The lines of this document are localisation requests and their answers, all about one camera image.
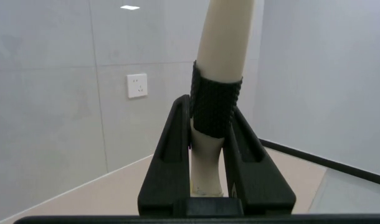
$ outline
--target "electrical outlet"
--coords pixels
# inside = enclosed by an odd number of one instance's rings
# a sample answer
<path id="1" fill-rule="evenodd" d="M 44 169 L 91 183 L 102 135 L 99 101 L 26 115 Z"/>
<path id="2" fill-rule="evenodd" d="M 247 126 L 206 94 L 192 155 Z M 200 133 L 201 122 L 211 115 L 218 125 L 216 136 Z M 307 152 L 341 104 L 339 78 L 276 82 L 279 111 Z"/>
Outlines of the electrical outlet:
<path id="1" fill-rule="evenodd" d="M 128 96 L 129 98 L 146 96 L 147 92 L 147 74 L 127 75 Z"/>

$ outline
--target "black textured sleeve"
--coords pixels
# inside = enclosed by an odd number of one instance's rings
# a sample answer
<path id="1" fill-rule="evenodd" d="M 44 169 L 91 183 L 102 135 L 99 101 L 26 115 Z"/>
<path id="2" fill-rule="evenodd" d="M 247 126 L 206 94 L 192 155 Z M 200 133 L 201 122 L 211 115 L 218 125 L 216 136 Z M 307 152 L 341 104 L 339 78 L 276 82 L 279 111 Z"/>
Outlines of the black textured sleeve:
<path id="1" fill-rule="evenodd" d="M 193 65 L 190 117 L 194 129 L 214 138 L 224 138 L 232 124 L 242 79 L 235 83 L 220 83 L 201 76 Z"/>

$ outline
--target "ceiling light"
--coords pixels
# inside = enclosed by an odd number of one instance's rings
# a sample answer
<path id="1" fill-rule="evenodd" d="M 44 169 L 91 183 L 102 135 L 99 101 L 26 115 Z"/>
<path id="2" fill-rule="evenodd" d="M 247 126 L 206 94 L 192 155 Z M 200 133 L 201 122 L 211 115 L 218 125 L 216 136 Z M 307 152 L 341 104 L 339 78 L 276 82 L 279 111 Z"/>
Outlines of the ceiling light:
<path id="1" fill-rule="evenodd" d="M 121 6 L 121 9 L 128 9 L 128 10 L 135 10 L 139 8 L 140 7 L 137 7 L 137 6 Z"/>

